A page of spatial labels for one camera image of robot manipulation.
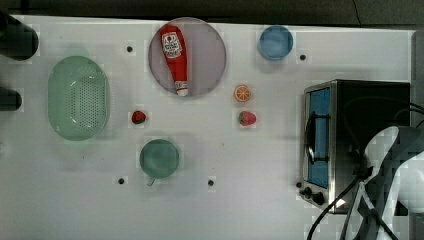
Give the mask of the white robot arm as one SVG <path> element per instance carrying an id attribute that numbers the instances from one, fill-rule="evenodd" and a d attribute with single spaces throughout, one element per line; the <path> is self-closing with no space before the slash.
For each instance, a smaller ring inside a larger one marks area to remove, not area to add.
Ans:
<path id="1" fill-rule="evenodd" d="M 367 144 L 368 176 L 359 182 L 340 240 L 401 240 L 395 209 L 423 215 L 423 131 L 392 126 Z"/>

